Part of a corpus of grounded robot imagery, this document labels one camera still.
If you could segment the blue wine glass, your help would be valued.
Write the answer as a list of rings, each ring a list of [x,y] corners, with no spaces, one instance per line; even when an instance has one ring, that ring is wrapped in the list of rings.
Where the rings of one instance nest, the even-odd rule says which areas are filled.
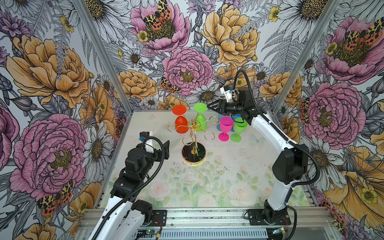
[[[221,122],[221,119],[223,118],[224,116],[221,115],[221,114],[218,114],[218,118],[219,118],[219,123],[217,123],[217,130],[219,132],[222,132],[221,128],[220,128],[220,122]]]
[[[230,115],[230,117],[232,118],[232,120],[234,121],[234,124],[233,124],[233,127],[231,129],[231,132],[235,132],[234,131],[234,127],[237,123],[241,124],[243,122],[242,118],[241,118],[241,115]]]

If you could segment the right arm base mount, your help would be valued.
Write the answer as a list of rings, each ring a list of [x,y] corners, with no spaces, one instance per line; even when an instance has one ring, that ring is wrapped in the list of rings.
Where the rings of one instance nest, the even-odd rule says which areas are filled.
[[[287,209],[272,211],[269,209],[248,209],[243,218],[248,220],[251,226],[277,226],[290,225],[291,219]]]

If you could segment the blue wine glass front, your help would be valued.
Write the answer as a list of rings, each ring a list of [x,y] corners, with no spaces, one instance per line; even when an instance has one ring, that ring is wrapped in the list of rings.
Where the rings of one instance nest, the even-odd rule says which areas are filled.
[[[221,115],[221,114],[218,114],[218,118],[219,118],[219,123],[217,123],[217,130],[219,132],[222,132],[221,128],[220,128],[220,122],[221,122],[221,119],[223,118],[224,116]]]

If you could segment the pink wine glass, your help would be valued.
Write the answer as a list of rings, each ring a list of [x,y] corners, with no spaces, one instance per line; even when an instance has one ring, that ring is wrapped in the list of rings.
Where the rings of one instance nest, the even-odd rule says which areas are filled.
[[[219,140],[222,142],[227,142],[230,138],[228,132],[231,131],[234,121],[231,117],[223,117],[220,122],[220,128],[222,132],[219,134]]]

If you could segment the green wine glass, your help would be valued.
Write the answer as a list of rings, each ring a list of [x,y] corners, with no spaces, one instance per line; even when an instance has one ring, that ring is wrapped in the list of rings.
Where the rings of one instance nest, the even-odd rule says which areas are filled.
[[[234,143],[239,143],[242,140],[241,134],[245,131],[248,123],[243,120],[241,117],[238,117],[234,120],[234,134],[231,135],[231,141]]]
[[[197,121],[197,132],[204,132],[207,128],[207,120],[206,117],[203,115],[207,111],[207,105],[204,103],[198,103],[195,104],[194,110],[198,113],[196,117]]]

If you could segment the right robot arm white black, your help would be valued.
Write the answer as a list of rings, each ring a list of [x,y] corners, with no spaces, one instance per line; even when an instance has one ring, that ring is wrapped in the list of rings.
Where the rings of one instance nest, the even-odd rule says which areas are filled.
[[[236,92],[229,87],[222,87],[220,92],[224,99],[209,104],[208,108],[223,116],[241,115],[243,121],[259,131],[279,154],[272,167],[276,182],[263,211],[249,213],[251,223],[277,224],[288,215],[288,201],[295,187],[311,184],[310,181],[302,181],[308,170],[308,148],[289,138],[273,122],[268,112],[257,107],[248,88],[240,88]]]

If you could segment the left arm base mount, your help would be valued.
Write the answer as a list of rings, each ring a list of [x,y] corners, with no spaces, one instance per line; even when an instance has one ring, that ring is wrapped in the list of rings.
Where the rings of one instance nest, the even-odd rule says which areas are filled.
[[[165,227],[167,223],[168,211],[165,209],[152,210],[152,216],[146,219],[142,227]]]

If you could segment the green wine glass front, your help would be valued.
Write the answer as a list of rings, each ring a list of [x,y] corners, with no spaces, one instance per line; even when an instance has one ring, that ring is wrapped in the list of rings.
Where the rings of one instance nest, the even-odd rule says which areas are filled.
[[[234,134],[231,135],[231,141],[234,143],[239,143],[242,140],[241,134],[245,131],[248,123],[243,120],[241,117],[238,117],[234,120]]]

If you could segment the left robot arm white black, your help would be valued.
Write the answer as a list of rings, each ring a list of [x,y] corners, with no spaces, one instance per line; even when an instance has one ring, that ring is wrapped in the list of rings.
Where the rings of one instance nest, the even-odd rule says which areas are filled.
[[[114,183],[90,240],[134,240],[139,228],[151,222],[153,205],[137,200],[137,196],[170,157],[169,147],[170,141],[162,143],[156,137],[148,137],[128,152],[126,166]]]

